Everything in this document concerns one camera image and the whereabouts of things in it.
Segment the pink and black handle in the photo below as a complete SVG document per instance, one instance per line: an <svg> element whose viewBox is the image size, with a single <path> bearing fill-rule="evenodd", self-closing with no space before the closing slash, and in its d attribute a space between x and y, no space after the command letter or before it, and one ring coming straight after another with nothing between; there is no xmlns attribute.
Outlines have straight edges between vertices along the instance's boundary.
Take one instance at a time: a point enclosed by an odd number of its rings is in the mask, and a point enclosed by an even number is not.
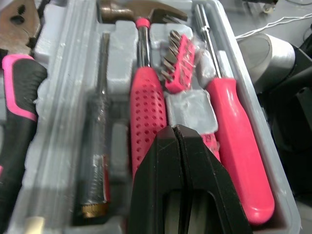
<svg viewBox="0 0 312 234"><path fill-rule="evenodd" d="M47 71L28 55L7 55L2 67L7 121L0 152L0 220L6 220L22 185L25 157L37 128L34 101Z"/></svg>

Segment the screwdriver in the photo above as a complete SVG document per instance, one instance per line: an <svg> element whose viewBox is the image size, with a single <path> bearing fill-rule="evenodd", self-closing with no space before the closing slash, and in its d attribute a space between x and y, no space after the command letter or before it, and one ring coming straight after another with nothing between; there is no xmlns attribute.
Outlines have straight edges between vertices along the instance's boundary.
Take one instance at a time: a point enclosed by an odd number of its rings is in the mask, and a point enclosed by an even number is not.
<svg viewBox="0 0 312 234"><path fill-rule="evenodd" d="M248 116L238 100L236 80L222 77L204 6L195 6L195 18L200 34L211 53L217 77L206 87L211 97L219 129L215 133L220 143L220 159L231 176L248 221L260 225L274 211L274 198L254 138Z"/></svg>

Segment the screwdriver shaft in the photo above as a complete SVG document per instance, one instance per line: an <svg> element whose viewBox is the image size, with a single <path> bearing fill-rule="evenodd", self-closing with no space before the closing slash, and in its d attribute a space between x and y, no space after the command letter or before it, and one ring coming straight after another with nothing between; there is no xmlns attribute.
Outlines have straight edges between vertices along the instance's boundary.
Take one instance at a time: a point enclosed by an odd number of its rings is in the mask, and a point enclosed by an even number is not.
<svg viewBox="0 0 312 234"><path fill-rule="evenodd" d="M195 18L199 27L199 30L206 42L206 45L208 46L208 50L211 54L211 57L213 59L216 75L221 78L221 72L218 64L218 60L215 55L214 47L209 35L210 27L208 24L208 20L205 13L205 8L202 4L198 4L195 6Z"/></svg>

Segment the black plastic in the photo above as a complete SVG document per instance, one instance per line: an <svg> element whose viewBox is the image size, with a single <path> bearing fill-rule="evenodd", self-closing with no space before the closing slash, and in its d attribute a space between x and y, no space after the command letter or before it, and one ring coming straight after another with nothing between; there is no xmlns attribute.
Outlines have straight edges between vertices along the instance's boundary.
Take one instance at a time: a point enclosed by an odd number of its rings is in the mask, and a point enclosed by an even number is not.
<svg viewBox="0 0 312 234"><path fill-rule="evenodd" d="M36 113L34 101L37 89L47 78L47 70L32 59L20 59L13 64L13 85L17 105L31 113Z"/></svg>
<svg viewBox="0 0 312 234"><path fill-rule="evenodd" d="M226 169L196 131L180 125L157 134L136 172L128 233L163 234L164 200L172 191L181 193L179 234L188 232L198 191L214 198L222 233L252 233Z"/></svg>
<svg viewBox="0 0 312 234"><path fill-rule="evenodd" d="M17 105L37 115L34 100L40 83L47 77L46 69L30 59L18 60L12 69ZM36 121L15 115L7 108L6 119L0 152L0 233L6 228L21 188L25 157L37 127Z"/></svg>

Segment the dotted grip pattern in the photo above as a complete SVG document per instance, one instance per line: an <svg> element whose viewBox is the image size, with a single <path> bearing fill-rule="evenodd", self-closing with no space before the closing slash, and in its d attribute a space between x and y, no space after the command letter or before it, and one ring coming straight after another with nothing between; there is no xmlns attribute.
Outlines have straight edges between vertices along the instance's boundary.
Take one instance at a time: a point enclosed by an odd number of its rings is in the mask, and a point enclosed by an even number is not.
<svg viewBox="0 0 312 234"><path fill-rule="evenodd" d="M137 70L130 94L133 178L158 131L167 126L163 92L151 67Z"/></svg>

